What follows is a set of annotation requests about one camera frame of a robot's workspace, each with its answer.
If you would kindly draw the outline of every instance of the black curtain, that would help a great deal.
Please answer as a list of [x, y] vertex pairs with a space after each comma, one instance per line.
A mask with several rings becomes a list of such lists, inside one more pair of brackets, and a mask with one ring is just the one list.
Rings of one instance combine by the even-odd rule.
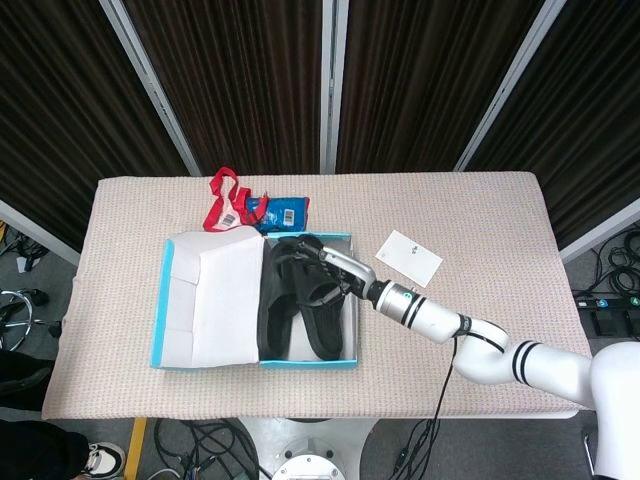
[[337, 171], [451, 171], [542, 3], [351, 0]]
[[640, 197], [640, 3], [569, 0], [467, 169], [534, 172], [560, 248]]
[[205, 174], [318, 172], [321, 1], [126, 6]]
[[95, 1], [0, 2], [0, 199], [81, 249], [98, 180], [185, 175]]

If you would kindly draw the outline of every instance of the white wall frame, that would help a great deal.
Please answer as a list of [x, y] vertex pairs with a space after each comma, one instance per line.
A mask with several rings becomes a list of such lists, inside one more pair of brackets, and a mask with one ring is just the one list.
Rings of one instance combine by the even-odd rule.
[[560, 250], [562, 263], [569, 263], [638, 220], [640, 220], [640, 198]]
[[320, 173], [336, 172], [349, 0], [322, 2]]
[[40, 245], [48, 248], [59, 257], [64, 258], [66, 261], [76, 266], [78, 265], [78, 262], [80, 261], [80, 253], [76, 252], [59, 238], [54, 237], [51, 233], [24, 216], [11, 205], [1, 200], [0, 220], [5, 221], [13, 228], [32, 238]]
[[121, 0], [100, 0], [100, 5], [116, 32], [122, 47], [127, 53], [133, 68], [135, 68], [147, 95], [149, 95], [151, 103], [178, 150], [178, 154], [182, 158], [189, 174], [194, 177], [202, 176], [200, 166], [189, 147], [189, 142], [187, 142], [182, 132], [180, 123], [171, 108], [169, 99], [164, 93], [162, 84], [156, 75], [153, 65], [151, 65], [149, 56], [133, 26], [127, 9]]
[[493, 122], [498, 117], [502, 107], [507, 102], [509, 95], [511, 95], [511, 92], [520, 80], [522, 73], [527, 68], [527, 65], [529, 65], [531, 58], [538, 50], [538, 47], [542, 43], [544, 37], [547, 35], [551, 25], [556, 21], [556, 18], [565, 3], [566, 0], [546, 0], [540, 8], [538, 15], [531, 24], [529, 32], [524, 37], [520, 48], [513, 58], [507, 73], [504, 75], [502, 83], [498, 87], [493, 100], [489, 104], [482, 120], [480, 120], [471, 140], [469, 140], [469, 143], [462, 152], [462, 155], [460, 155], [460, 158], [453, 169], [455, 172], [465, 170], [471, 161], [476, 150], [478, 150], [478, 147], [482, 143], [482, 140], [493, 125]]

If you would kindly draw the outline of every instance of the blue package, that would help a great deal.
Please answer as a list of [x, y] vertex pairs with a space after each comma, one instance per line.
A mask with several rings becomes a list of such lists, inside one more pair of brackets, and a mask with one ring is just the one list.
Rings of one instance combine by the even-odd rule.
[[[259, 198], [247, 199], [247, 210], [255, 211], [260, 202]], [[269, 198], [267, 211], [254, 225], [260, 233], [268, 232], [303, 232], [307, 226], [307, 197]]]

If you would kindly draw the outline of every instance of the gray floor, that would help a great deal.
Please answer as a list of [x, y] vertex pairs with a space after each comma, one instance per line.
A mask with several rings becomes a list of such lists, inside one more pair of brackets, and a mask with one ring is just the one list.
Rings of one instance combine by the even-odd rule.
[[[16, 255], [0, 257], [0, 287], [17, 289], [39, 288], [49, 293], [51, 302], [39, 307], [37, 317], [62, 319], [69, 302], [75, 268], [48, 254], [30, 273], [19, 274]], [[593, 278], [595, 255], [587, 252], [567, 266], [567, 275], [574, 288], [588, 286]], [[598, 351], [608, 341], [594, 341]], [[33, 332], [21, 351], [40, 358], [55, 358], [57, 340], [46, 328]], [[38, 419], [38, 413], [0, 408], [5, 420]], [[132, 420], [70, 420], [54, 421], [65, 429], [85, 434], [91, 441], [111, 441], [128, 446]], [[443, 420], [440, 436], [433, 452], [429, 478], [445, 479], [588, 479], [590, 478], [582, 447], [582, 432], [595, 425], [593, 412], [581, 412], [569, 420]], [[151, 420], [146, 432], [139, 478], [146, 479], [162, 464], [153, 443]], [[404, 445], [414, 421], [380, 421], [371, 432], [361, 461], [361, 477], [384, 479], [389, 476], [395, 458]], [[182, 427], [168, 423], [166, 438], [181, 443]], [[213, 476], [211, 469], [202, 478]]]

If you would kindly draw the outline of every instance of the table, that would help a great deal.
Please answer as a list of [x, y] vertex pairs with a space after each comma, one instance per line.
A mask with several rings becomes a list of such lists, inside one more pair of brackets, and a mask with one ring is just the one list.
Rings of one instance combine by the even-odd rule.
[[[451, 344], [434, 345], [360, 302], [360, 364], [348, 371], [193, 372], [149, 367], [164, 240], [200, 230], [209, 178], [102, 180], [82, 251], [45, 418], [425, 417]], [[374, 258], [393, 229], [444, 261], [420, 293], [491, 320], [512, 341], [589, 355], [535, 177], [529, 173], [251, 176], [255, 193], [310, 197], [308, 229], [353, 234], [379, 279], [411, 282]], [[521, 384], [454, 373], [443, 416], [571, 415], [577, 406]]]

